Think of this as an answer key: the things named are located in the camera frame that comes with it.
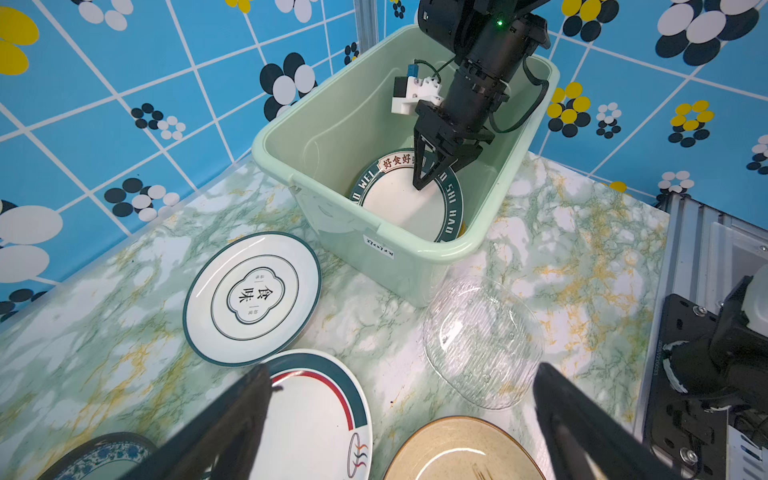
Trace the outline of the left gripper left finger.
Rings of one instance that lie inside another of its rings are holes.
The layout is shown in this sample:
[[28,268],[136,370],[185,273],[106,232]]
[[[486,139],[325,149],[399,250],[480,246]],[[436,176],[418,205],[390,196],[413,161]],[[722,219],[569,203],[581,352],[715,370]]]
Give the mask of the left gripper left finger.
[[261,443],[274,386],[260,364],[223,392],[125,479],[247,479]]

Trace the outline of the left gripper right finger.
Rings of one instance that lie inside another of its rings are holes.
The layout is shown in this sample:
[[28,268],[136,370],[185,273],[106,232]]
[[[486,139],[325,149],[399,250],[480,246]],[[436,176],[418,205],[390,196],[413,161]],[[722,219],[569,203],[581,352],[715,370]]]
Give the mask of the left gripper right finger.
[[551,364],[538,365],[532,385],[537,420],[557,479],[678,479]]

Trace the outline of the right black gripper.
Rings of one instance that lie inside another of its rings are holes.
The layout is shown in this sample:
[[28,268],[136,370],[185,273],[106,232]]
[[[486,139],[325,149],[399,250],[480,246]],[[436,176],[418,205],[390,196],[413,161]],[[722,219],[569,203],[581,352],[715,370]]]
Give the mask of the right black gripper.
[[457,172],[477,160],[495,134],[486,127],[478,132],[463,129],[426,100],[418,102],[415,112],[413,187],[421,191],[436,182],[445,189],[460,190]]

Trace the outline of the green rim HAO SHI plate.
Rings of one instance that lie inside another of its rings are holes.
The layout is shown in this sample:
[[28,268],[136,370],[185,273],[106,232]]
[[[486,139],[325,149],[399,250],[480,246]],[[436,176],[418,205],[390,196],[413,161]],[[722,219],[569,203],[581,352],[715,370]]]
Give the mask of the green rim HAO SHI plate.
[[372,161],[348,198],[387,222],[424,240],[453,241],[463,232],[463,191],[432,182],[413,187],[413,149],[390,152]]

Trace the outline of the green red rim white plate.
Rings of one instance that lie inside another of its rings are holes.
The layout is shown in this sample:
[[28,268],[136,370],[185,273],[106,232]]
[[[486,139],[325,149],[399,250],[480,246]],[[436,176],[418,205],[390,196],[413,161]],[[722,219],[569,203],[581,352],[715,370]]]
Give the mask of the green red rim white plate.
[[279,390],[269,402],[252,479],[367,479],[371,414],[352,371],[336,357],[289,343],[258,359]]

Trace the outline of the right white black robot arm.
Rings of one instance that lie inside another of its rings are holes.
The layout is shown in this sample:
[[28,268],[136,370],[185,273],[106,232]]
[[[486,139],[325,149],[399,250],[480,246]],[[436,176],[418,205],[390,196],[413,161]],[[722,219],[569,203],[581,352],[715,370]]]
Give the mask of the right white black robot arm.
[[[542,1],[422,1],[418,26],[453,52],[458,66],[446,96],[429,94],[415,104],[413,186],[421,190],[449,169],[477,160],[483,144],[522,127],[543,102],[549,81],[536,77],[527,59],[551,47],[547,21],[534,13]],[[510,99],[509,81],[522,69],[540,89],[533,104],[507,128],[494,118]]]

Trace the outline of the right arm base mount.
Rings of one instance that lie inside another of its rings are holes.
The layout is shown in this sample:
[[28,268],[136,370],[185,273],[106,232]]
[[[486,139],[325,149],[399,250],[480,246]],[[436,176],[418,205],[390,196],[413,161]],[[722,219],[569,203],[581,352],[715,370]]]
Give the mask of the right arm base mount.
[[684,479],[765,479],[767,413],[738,397],[698,398],[667,376],[671,350],[712,334],[714,313],[677,294],[661,311],[643,443]]

